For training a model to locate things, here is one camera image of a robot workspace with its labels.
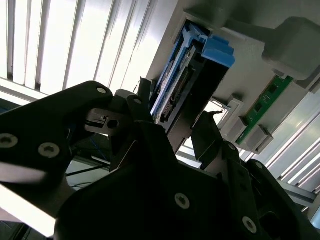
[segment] light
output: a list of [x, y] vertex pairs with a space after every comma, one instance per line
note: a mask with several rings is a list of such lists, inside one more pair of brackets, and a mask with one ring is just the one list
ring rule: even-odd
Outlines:
[[47, 238], [55, 232], [56, 220], [0, 184], [0, 207]]
[[27, 61], [25, 70], [25, 86], [32, 89], [35, 89], [36, 86], [43, 1], [44, 0], [31, 1], [29, 39], [27, 43]]
[[224, 108], [222, 106], [222, 104], [220, 104], [217, 101], [209, 101], [207, 106], [204, 109], [206, 112], [219, 112], [222, 111], [222, 113], [220, 114], [215, 114], [213, 116], [213, 119], [215, 121], [215, 123], [218, 125], [221, 121], [221, 119], [226, 115], [226, 113], [228, 112], [226, 108]]
[[67, 88], [94, 80], [112, 4], [112, 0], [85, 1], [75, 37]]
[[178, 0], [150, 1], [150, 6], [145, 16], [148, 23], [141, 28], [142, 36], [137, 40], [122, 89], [133, 92], [139, 83], [140, 77], [147, 77], [177, 3]]
[[16, 84], [16, 83], [14, 83], [12, 81], [5, 80], [5, 79], [2, 79], [2, 78], [0, 78], [0, 86], [4, 87], [6, 89], [13, 90], [13, 91], [15, 91], [17, 93], [24, 94], [24, 95], [29, 96], [30, 98], [34, 98], [36, 100], [40, 100], [40, 99], [43, 99], [43, 98], [48, 96], [48, 95], [43, 94], [43, 93], [41, 93], [39, 91], [36, 91], [36, 90], [30, 89], [30, 88], [21, 86], [21, 85]]
[[315, 150], [316, 146], [320, 143], [320, 138], [315, 141], [286, 171], [281, 175], [281, 180], [286, 179], [297, 167], [302, 164]]
[[40, 75], [41, 92], [47, 95], [58, 93], [64, 87], [77, 2], [50, 1]]
[[19, 98], [19, 97], [17, 97], [17, 96], [8, 94], [8, 93], [3, 92], [3, 91], [0, 91], [0, 99], [7, 100], [7, 101], [9, 101], [9, 102], [11, 102], [11, 103], [18, 104], [18, 105], [20, 105], [20, 106], [24, 106], [24, 105], [27, 105], [27, 104], [30, 103], [30, 101], [28, 101], [28, 100]]
[[14, 48], [13, 48], [13, 81], [24, 85], [26, 79], [27, 46], [29, 28], [29, 3], [31, 1], [16, 1], [14, 13]]
[[316, 155], [308, 164], [306, 164], [293, 178], [288, 181], [288, 184], [291, 184], [296, 178], [298, 178], [305, 170], [307, 170], [314, 162], [320, 158], [320, 153]]
[[244, 160], [244, 162], [248, 162], [250, 159], [252, 159], [256, 154], [254, 152], [251, 152], [247, 157], [246, 159]]
[[301, 210], [301, 212], [303, 213], [303, 212], [305, 212], [305, 211], [308, 210], [308, 209], [309, 209], [309, 207], [306, 206], [306, 207], [304, 207], [304, 208]]
[[107, 33], [105, 39], [95, 79], [108, 88], [111, 85], [115, 64], [117, 64], [119, 49], [121, 49], [124, 37], [126, 36], [127, 20], [130, 19], [129, 16], [132, 6], [133, 0], [121, 1], [114, 21], [109, 24], [110, 32]]
[[176, 159], [178, 159], [181, 162], [184, 162], [185, 164], [188, 164], [189, 166], [197, 168], [197, 169], [199, 169], [202, 165], [202, 163], [199, 161], [193, 161], [193, 160], [187, 159], [187, 158], [179, 156], [179, 155], [176, 155]]
[[132, 17], [125, 36], [121, 54], [118, 58], [116, 68], [113, 73], [110, 90], [112, 92], [122, 88], [124, 78], [135, 49], [137, 39], [140, 34], [140, 29], [148, 9], [149, 1], [136, 1], [133, 9]]

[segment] ceiling panel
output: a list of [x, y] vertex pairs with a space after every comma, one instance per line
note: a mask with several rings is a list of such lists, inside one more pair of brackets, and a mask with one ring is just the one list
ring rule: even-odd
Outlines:
[[133, 91], [178, 0], [12, 2], [0, 0], [0, 77], [51, 95], [86, 81]]

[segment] white plastic part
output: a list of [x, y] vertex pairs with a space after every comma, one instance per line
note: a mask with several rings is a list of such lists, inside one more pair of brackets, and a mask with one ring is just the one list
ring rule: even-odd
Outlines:
[[303, 17], [289, 17], [276, 29], [229, 20], [228, 32], [265, 43], [262, 59], [275, 72], [306, 80], [320, 66], [320, 26]]

